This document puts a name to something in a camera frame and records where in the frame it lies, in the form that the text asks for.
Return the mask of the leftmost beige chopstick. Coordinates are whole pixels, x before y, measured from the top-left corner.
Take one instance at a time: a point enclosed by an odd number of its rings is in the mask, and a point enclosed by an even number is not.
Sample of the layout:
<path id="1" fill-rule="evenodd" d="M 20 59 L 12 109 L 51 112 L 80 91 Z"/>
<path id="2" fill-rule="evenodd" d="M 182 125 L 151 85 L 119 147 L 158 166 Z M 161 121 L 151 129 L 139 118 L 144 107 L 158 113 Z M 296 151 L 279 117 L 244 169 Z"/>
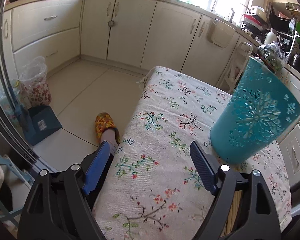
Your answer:
<path id="1" fill-rule="evenodd" d="M 242 191 L 235 191 L 234 198 L 232 200 L 232 204 L 226 221 L 226 225 L 224 228 L 225 229 L 224 235 L 228 235 L 234 227 L 234 223 L 238 213 L 238 208 L 241 201 L 241 196 L 242 196 Z"/>

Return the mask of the floral bin with plastic bag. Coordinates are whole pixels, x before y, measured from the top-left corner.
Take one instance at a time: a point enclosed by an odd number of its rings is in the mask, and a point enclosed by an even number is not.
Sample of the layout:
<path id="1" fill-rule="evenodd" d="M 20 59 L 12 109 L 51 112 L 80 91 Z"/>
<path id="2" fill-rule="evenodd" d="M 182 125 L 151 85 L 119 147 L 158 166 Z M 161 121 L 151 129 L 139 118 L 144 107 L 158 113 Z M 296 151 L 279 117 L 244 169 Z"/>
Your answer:
<path id="1" fill-rule="evenodd" d="M 51 93 L 47 83 L 47 65 L 45 58 L 38 56 L 21 69 L 19 81 L 32 107 L 48 106 Z"/>

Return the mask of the teal perforated plastic basket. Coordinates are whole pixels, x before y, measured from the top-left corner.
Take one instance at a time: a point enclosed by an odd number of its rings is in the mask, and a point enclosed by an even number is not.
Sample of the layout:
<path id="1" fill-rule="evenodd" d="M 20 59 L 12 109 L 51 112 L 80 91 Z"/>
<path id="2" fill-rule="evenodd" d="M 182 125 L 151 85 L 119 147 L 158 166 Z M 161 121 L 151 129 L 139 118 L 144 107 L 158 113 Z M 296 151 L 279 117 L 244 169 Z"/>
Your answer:
<path id="1" fill-rule="evenodd" d="M 226 108 L 210 131 L 221 159 L 240 164 L 278 138 L 300 116 L 300 103 L 260 60 L 249 57 Z"/>

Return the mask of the white hanging bin on door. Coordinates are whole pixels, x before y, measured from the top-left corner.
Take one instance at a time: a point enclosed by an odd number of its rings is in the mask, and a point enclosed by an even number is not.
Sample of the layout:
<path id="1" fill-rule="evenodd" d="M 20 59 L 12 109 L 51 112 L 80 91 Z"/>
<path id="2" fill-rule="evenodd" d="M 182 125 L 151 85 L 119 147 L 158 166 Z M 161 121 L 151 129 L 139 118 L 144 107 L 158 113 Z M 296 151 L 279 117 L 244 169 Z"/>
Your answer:
<path id="1" fill-rule="evenodd" d="M 210 29 L 207 33 L 207 39 L 220 48 L 226 48 L 232 40 L 235 28 L 230 25 L 214 19 L 211 21 Z"/>

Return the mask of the floral white tablecloth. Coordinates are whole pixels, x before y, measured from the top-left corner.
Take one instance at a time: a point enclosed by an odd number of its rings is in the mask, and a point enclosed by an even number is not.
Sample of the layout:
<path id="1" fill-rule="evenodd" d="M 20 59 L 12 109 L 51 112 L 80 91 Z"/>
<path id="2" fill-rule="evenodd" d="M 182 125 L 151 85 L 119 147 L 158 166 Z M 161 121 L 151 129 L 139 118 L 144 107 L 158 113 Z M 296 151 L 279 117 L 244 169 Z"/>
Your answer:
<path id="1" fill-rule="evenodd" d="M 213 196 L 190 144 L 214 154 L 210 130 L 231 96 L 165 67 L 153 68 L 140 85 L 93 215 L 106 239 L 192 239 Z"/>

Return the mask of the dish rack with dishes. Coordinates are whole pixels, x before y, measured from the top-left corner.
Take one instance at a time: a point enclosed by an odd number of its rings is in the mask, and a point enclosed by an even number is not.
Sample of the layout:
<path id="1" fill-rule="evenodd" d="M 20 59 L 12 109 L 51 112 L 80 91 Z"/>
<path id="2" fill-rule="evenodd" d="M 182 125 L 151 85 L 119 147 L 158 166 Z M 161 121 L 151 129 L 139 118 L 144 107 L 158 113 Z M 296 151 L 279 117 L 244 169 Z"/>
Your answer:
<path id="1" fill-rule="evenodd" d="M 242 15 L 241 30 L 247 31 L 252 37 L 262 38 L 271 29 L 290 35 L 293 31 L 290 31 L 289 25 L 290 19 L 276 14 L 272 5 L 268 13 L 261 7 L 253 6 L 247 7 L 247 13 Z"/>

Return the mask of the dark blue cardboard box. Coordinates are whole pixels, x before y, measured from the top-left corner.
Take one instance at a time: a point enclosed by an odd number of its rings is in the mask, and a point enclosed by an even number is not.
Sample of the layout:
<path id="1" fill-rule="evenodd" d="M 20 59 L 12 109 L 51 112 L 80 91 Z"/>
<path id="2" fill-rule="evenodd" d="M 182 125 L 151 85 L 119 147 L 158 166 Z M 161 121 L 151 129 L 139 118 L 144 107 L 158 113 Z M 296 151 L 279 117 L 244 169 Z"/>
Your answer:
<path id="1" fill-rule="evenodd" d="M 32 146 L 62 128 L 54 111 L 47 105 L 31 107 L 27 116 L 27 124 L 28 130 L 24 130 L 24 135 Z"/>

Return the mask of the cream kitchen cabinets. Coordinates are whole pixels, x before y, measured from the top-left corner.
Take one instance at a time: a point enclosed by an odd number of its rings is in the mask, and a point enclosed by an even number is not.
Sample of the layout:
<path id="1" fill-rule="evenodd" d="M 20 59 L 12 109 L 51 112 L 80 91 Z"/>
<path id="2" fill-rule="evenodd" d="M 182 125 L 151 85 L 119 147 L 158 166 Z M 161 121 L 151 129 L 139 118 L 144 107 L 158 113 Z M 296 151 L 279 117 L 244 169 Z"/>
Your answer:
<path id="1" fill-rule="evenodd" d="M 164 66 L 223 87 L 223 76 L 238 48 L 257 41 L 236 29 L 220 47 L 211 25 L 222 20 L 175 0 L 18 0 L 4 6 L 0 23 L 0 91 L 17 81 L 36 57 L 47 65 L 43 99 L 73 137 L 95 145 L 98 110 L 111 111 L 110 94 L 123 102 L 114 115 L 124 129 L 138 95 L 127 75 L 111 87 L 106 69 L 144 73 Z"/>

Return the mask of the yellow floral slipper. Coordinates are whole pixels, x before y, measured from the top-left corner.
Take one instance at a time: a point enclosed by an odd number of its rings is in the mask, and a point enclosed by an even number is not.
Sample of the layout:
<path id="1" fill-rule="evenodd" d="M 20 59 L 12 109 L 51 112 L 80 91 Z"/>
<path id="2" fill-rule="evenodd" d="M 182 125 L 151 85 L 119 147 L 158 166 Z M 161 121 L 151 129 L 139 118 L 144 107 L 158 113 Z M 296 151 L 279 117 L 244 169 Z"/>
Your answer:
<path id="1" fill-rule="evenodd" d="M 111 141 L 112 144 L 120 144 L 119 130 L 108 113 L 100 113 L 97 115 L 95 119 L 95 131 L 99 144 L 103 141 L 103 137 L 105 140 Z"/>

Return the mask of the light blue shelf frame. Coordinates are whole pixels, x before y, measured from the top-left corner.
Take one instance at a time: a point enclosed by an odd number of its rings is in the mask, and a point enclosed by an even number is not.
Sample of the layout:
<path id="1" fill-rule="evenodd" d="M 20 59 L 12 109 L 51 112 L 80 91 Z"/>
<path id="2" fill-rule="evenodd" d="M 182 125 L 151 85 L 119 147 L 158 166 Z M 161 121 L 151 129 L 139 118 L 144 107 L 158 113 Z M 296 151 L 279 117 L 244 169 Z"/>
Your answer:
<path id="1" fill-rule="evenodd" d="M 20 170 L 8 155 L 0 154 L 0 220 L 9 232 L 16 234 L 33 178 Z"/>

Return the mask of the white storage rack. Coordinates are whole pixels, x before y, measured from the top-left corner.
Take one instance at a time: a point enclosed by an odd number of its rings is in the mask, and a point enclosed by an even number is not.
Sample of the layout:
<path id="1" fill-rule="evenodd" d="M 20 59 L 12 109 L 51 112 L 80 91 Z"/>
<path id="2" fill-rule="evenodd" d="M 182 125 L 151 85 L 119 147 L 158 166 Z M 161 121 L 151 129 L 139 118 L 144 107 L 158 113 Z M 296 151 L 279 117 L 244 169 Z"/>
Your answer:
<path id="1" fill-rule="evenodd" d="M 247 66 L 249 57 L 253 52 L 253 46 L 248 42 L 240 42 L 234 49 L 225 73 L 219 83 L 219 88 L 229 94 L 232 94 Z"/>

